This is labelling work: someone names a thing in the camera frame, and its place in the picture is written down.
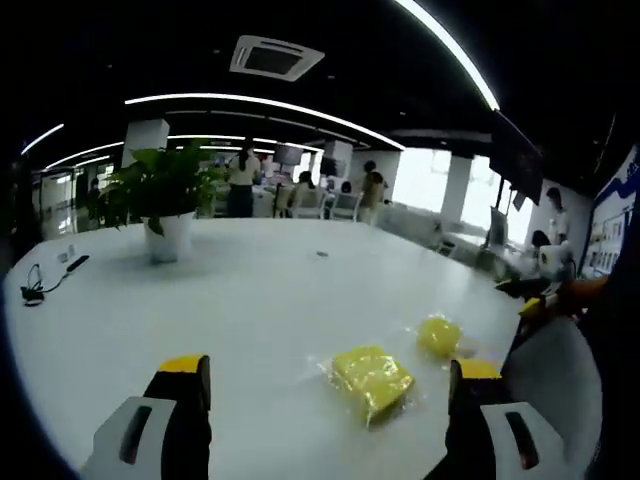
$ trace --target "white table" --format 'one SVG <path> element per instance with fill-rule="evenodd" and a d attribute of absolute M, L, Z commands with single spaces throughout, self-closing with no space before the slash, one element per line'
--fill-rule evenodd
<path fill-rule="evenodd" d="M 469 252 L 474 257 L 480 253 L 486 241 L 485 237 L 454 232 L 445 232 L 443 238 L 453 243 L 460 250 Z M 531 270 L 531 266 L 526 263 L 522 253 L 514 251 L 512 247 L 490 245 L 486 251 L 491 252 L 495 259 L 499 261 L 500 265 L 496 265 L 496 269 L 501 270 L 501 273 L 504 273 L 505 266 L 520 273 Z"/>
<path fill-rule="evenodd" d="M 164 360 L 204 352 L 211 478 L 418 480 L 446 454 L 449 374 L 417 354 L 405 329 L 441 312 L 502 362 L 517 328 L 519 302 L 482 275 L 366 225 L 197 220 L 192 237 L 194 258 L 152 266 L 140 225 L 83 233 L 40 244 L 7 276 L 19 373 L 71 465 Z M 91 259 L 42 305 L 24 307 L 29 267 L 41 262 L 46 276 L 71 241 Z M 366 344 L 404 363 L 425 396 L 371 432 L 317 365 Z"/>

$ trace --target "computer monitor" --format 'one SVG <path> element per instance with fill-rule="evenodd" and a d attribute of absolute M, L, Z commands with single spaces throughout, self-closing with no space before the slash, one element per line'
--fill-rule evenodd
<path fill-rule="evenodd" d="M 511 183 L 511 188 L 540 204 L 542 154 L 535 145 L 500 112 L 494 112 L 492 153 L 489 167 Z"/>
<path fill-rule="evenodd" d="M 290 147 L 288 145 L 277 145 L 276 152 L 273 155 L 273 161 L 280 165 L 300 165 L 302 153 L 303 151 L 301 148 Z"/>
<path fill-rule="evenodd" d="M 509 239 L 507 216 L 495 207 L 491 207 L 491 227 L 489 227 L 489 246 L 504 247 Z"/>

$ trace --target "ceiling light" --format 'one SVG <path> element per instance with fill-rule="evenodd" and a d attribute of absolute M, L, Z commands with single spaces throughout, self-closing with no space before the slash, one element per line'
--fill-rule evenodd
<path fill-rule="evenodd" d="M 269 100 L 267 98 L 249 97 L 245 95 L 232 95 L 227 93 L 172 93 L 169 95 L 153 95 L 150 97 L 133 98 L 131 100 L 126 100 L 124 103 L 125 105 L 132 105 L 134 103 L 145 103 L 145 102 L 153 102 L 156 100 L 171 100 L 171 99 L 178 99 L 178 98 L 206 98 L 206 99 L 216 99 L 216 100 L 236 100 L 239 102 L 259 103 L 262 105 L 269 105 L 271 107 L 285 108 L 287 110 L 292 110 L 294 112 L 305 113 L 307 115 L 312 115 L 314 117 L 318 117 L 323 120 L 328 120 L 330 122 L 338 123 L 345 127 L 352 128 L 361 133 L 364 133 L 373 138 L 376 138 L 399 150 L 405 149 L 404 145 L 401 145 L 398 142 L 394 142 L 393 140 L 385 137 L 384 135 L 380 135 L 379 133 L 369 130 L 368 128 L 361 127 L 360 125 L 356 125 L 355 123 L 349 122 L 347 120 L 343 120 L 341 118 L 334 117 L 333 115 L 328 115 L 326 113 L 318 112 L 316 110 L 311 110 L 310 108 L 300 107 L 298 105 L 293 105 L 291 103 L 278 102 L 276 100 Z"/>
<path fill-rule="evenodd" d="M 395 0 L 396 3 L 403 6 L 409 13 L 416 17 L 424 26 L 426 26 L 431 32 L 438 37 L 438 39 L 444 44 L 445 47 L 453 54 L 458 60 L 462 68 L 464 68 L 473 83 L 480 91 L 480 94 L 484 97 L 484 101 L 491 110 L 500 110 L 500 105 L 493 92 L 484 81 L 482 75 L 478 71 L 477 67 L 473 64 L 469 56 L 462 49 L 462 47 L 455 41 L 455 39 L 445 30 L 445 28 L 438 23 L 438 21 L 431 16 L 424 8 L 418 5 L 414 0 Z"/>
<path fill-rule="evenodd" d="M 182 113 L 209 113 L 207 110 L 172 110 L 165 112 L 166 115 L 182 114 Z"/>
<path fill-rule="evenodd" d="M 245 137 L 235 137 L 233 135 L 169 135 L 167 139 L 177 140 L 178 138 L 213 138 L 217 140 L 245 140 Z"/>
<path fill-rule="evenodd" d="M 341 139 L 346 140 L 346 141 L 351 142 L 351 143 L 358 143 L 358 141 L 354 140 L 353 138 L 345 137 L 344 135 L 340 135 L 339 133 L 332 132 L 331 130 L 325 130 L 323 128 L 318 128 L 318 131 L 321 132 L 321 133 L 326 133 L 328 135 L 333 135 L 336 138 L 341 138 Z"/>
<path fill-rule="evenodd" d="M 62 160 L 58 160 L 57 162 L 53 162 L 51 165 L 47 165 L 44 170 L 47 171 L 50 168 L 55 167 L 56 165 L 60 165 L 62 162 L 66 162 L 67 160 L 71 160 L 72 158 L 81 157 L 82 155 L 86 155 L 87 153 L 97 152 L 98 150 L 103 150 L 105 148 L 111 148 L 111 147 L 117 147 L 119 145 L 124 145 L 124 142 L 110 143 L 109 145 L 103 145 L 101 147 L 96 147 L 96 148 L 90 148 L 89 150 L 85 150 L 84 152 L 75 153 L 73 155 L 69 155 L 68 157 L 63 158 Z"/>
<path fill-rule="evenodd" d="M 253 141 L 258 143 L 278 143 L 275 140 L 269 140 L 268 138 L 254 138 Z"/>
<path fill-rule="evenodd" d="M 285 143 L 285 145 L 287 145 L 288 147 L 296 147 L 296 148 L 302 148 L 304 150 L 311 150 L 312 152 L 324 152 L 324 150 L 321 148 L 310 147 L 308 145 L 300 145 L 299 143 Z"/>
<path fill-rule="evenodd" d="M 33 147 L 34 145 L 38 144 L 39 142 L 41 142 L 42 140 L 44 140 L 45 138 L 47 138 L 49 135 L 51 135 L 52 133 L 57 132 L 58 130 L 60 130 L 62 127 L 64 127 L 64 123 L 61 123 L 60 125 L 57 125 L 55 127 L 53 127 L 51 130 L 49 130 L 48 132 L 43 133 L 42 135 L 40 135 L 38 138 L 36 138 L 33 142 L 31 142 L 29 145 L 27 145 L 26 147 L 24 147 L 24 149 L 22 150 L 22 152 L 20 152 L 20 155 L 24 155 L 25 153 L 27 153 L 29 150 L 31 150 L 31 147 Z"/>
<path fill-rule="evenodd" d="M 75 168 L 77 167 L 81 167 L 83 165 L 86 165 L 87 163 L 94 163 L 94 162 L 99 162 L 100 160 L 106 160 L 107 158 L 109 158 L 111 155 L 105 155 L 104 157 L 96 157 L 96 158 L 92 158 L 90 160 L 86 160 L 84 162 L 81 163 L 76 163 L 74 165 Z"/>
<path fill-rule="evenodd" d="M 225 147 L 222 145 L 202 145 L 202 150 L 242 150 L 242 147 Z M 184 147 L 176 147 L 176 150 L 182 150 Z"/>

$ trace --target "woman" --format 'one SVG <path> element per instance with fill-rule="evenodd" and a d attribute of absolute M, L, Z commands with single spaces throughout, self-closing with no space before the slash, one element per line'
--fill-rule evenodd
<path fill-rule="evenodd" d="M 229 196 L 227 212 L 231 218 L 253 216 L 251 186 L 260 176 L 260 160 L 253 155 L 253 146 L 245 145 L 240 154 L 229 162 Z"/>
<path fill-rule="evenodd" d="M 362 186 L 362 200 L 360 200 L 359 220 L 375 226 L 378 207 L 384 198 L 384 178 L 380 173 L 368 172 Z"/>
<path fill-rule="evenodd" d="M 297 207 L 300 205 L 309 190 L 315 190 L 315 188 L 316 186 L 313 184 L 313 180 L 311 179 L 311 172 L 302 172 L 298 177 L 298 183 L 293 187 L 293 190 L 291 190 L 291 193 L 289 194 L 287 206 L 289 208 Z"/>

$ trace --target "white pillar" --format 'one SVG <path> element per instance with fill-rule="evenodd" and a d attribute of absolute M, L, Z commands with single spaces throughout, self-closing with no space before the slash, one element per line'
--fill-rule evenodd
<path fill-rule="evenodd" d="M 333 140 L 324 145 L 324 155 L 336 161 L 338 178 L 346 179 L 349 176 L 353 145 L 350 143 Z"/>
<path fill-rule="evenodd" d="M 467 195 L 467 186 L 471 176 L 471 162 L 473 160 L 458 155 L 451 155 L 447 189 L 442 201 L 441 215 L 449 222 L 459 222 L 462 217 L 464 199 Z"/>
<path fill-rule="evenodd" d="M 163 118 L 130 123 L 122 151 L 122 167 L 128 167 L 135 162 L 131 155 L 132 150 L 166 148 L 168 135 L 169 124 Z"/>

